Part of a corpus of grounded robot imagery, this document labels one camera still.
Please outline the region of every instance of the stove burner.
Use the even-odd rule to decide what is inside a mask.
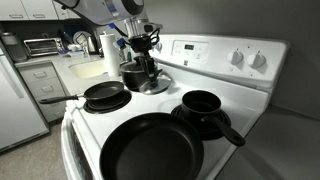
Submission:
[[[87,101],[83,109],[92,114],[104,114],[116,111],[127,105],[131,100],[131,93],[124,90],[121,94],[104,101]]]
[[[177,117],[180,117],[181,119],[184,119],[182,114],[182,108],[181,105],[175,107],[172,112],[172,115],[175,115]],[[231,126],[231,121],[227,113],[225,113],[223,110],[221,110],[221,113],[218,115],[221,122],[227,124],[228,126]],[[200,137],[202,140],[214,140],[219,139],[223,136],[223,134],[220,132],[220,130],[216,127],[216,125],[209,123],[209,122],[199,122],[199,123],[192,123],[191,124],[196,128],[198,131]]]

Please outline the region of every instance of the small black pot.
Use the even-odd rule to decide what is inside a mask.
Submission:
[[[139,91],[140,86],[148,80],[147,73],[141,66],[140,59],[135,58],[136,62],[128,62],[120,67],[122,80],[129,90]]]
[[[213,123],[234,145],[243,146],[244,138],[234,129],[216,118],[221,113],[221,101],[207,91],[190,91],[182,97],[183,117],[192,124]]]

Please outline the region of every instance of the floor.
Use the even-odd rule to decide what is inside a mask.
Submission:
[[[67,180],[61,144],[61,124],[51,128],[51,135],[0,156],[1,180]]]

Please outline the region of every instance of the stovetop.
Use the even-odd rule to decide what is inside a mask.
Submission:
[[[87,148],[86,152],[90,157],[88,159],[89,164],[95,170],[94,174],[97,177],[101,178],[99,172],[101,148],[108,136],[120,124],[144,113],[171,113],[175,107],[181,104],[182,96],[188,91],[201,89],[216,94],[221,99],[221,108],[230,117],[232,128],[242,136],[245,136],[249,132],[266,108],[266,102],[269,97],[269,94],[266,92],[190,72],[183,72],[184,76],[179,78],[175,74],[179,74],[179,71],[183,70],[165,65],[162,66],[165,67],[165,73],[176,77],[173,78],[174,80],[168,90],[157,95],[144,95],[138,92],[131,92],[131,101],[114,112],[99,115],[90,114],[83,109],[84,99],[67,102],[68,111],[72,112],[74,118],[73,126],[79,132],[79,140],[82,147],[84,149]],[[190,78],[197,79],[197,81],[189,81],[188,84],[182,82],[183,79],[190,80]],[[207,83],[201,84],[199,81],[206,81]],[[211,141],[203,141],[203,143],[205,153],[203,166],[198,177],[199,180],[215,177],[236,149],[224,137]]]

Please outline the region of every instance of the white refrigerator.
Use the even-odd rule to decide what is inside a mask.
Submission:
[[[0,42],[0,152],[49,132]]]

